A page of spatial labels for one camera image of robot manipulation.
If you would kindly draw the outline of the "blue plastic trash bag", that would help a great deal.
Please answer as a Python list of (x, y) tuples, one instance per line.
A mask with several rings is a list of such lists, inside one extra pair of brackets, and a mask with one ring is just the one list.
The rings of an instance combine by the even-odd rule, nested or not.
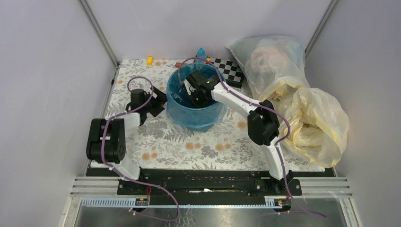
[(182, 66), (169, 77), (166, 87), (166, 115), (176, 125), (219, 123), (223, 120), (227, 106), (214, 102), (204, 107), (196, 108), (187, 96), (187, 90), (180, 85), (178, 76), (185, 80), (190, 73), (199, 70), (207, 77), (217, 74), (213, 66), (203, 63), (192, 63)]

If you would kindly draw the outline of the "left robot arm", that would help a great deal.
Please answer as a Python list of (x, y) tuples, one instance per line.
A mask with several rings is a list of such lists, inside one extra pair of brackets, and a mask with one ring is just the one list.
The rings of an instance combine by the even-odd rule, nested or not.
[(126, 158), (126, 137), (128, 130), (142, 126), (147, 114), (158, 116), (164, 110), (167, 96), (157, 88), (150, 92), (137, 88), (130, 91), (131, 101), (123, 114), (112, 119), (95, 118), (91, 121), (86, 156), (89, 160), (103, 164), (115, 171), (123, 180), (129, 181), (129, 189), (135, 194), (142, 194), (147, 182), (140, 177), (141, 168)]

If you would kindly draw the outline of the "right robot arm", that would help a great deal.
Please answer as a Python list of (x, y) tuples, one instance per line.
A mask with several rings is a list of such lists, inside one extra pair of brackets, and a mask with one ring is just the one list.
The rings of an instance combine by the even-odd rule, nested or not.
[(198, 70), (187, 76), (182, 85), (194, 106), (205, 107), (219, 102), (243, 116), (247, 120), (248, 137), (262, 148), (267, 158), (270, 176), (274, 178), (271, 182), (273, 192), (283, 195), (290, 189), (286, 178), (288, 169), (279, 144), (279, 115), (270, 101), (249, 98), (232, 89), (220, 76), (208, 78)]

